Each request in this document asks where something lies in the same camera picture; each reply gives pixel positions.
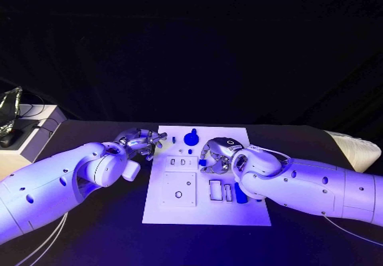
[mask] white board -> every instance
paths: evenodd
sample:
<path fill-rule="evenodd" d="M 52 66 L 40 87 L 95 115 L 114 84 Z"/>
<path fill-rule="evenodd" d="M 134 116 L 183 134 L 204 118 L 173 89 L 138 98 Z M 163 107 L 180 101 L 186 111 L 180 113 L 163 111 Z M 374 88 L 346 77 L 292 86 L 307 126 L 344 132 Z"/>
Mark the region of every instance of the white board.
<path fill-rule="evenodd" d="M 187 146 L 183 141 L 183 137 L 191 132 L 191 129 L 197 130 L 197 135 L 200 137 L 200 141 L 196 146 Z M 239 204 L 236 202 L 232 171 L 223 175 L 217 175 L 200 173 L 202 166 L 197 167 L 197 170 L 190 170 L 189 168 L 183 170 L 177 167 L 166 167 L 168 156 L 200 157 L 202 148 L 206 142 L 215 137 L 230 137 L 246 147 L 249 145 L 246 129 L 238 127 L 160 126 L 158 132 L 167 132 L 167 140 L 161 141 L 163 148 L 155 149 L 153 158 L 143 223 L 271 226 L 265 201 L 258 202 L 255 199 L 248 198 L 248 203 Z M 215 160 L 210 157 L 210 153 L 207 154 L 207 165 L 212 165 Z M 163 192 L 166 172 L 174 172 L 174 175 L 181 177 L 183 175 L 179 173 L 196 174 L 196 201 L 191 201 L 191 206 L 176 206 L 173 203 L 163 203 L 163 193 L 166 194 L 166 192 Z M 232 202 L 226 202 L 225 197 L 219 202 L 210 200 L 209 180 L 220 180 L 223 195 L 225 185 L 230 185 Z M 174 189 L 171 189 L 166 197 L 171 198 L 174 196 L 173 190 Z"/>

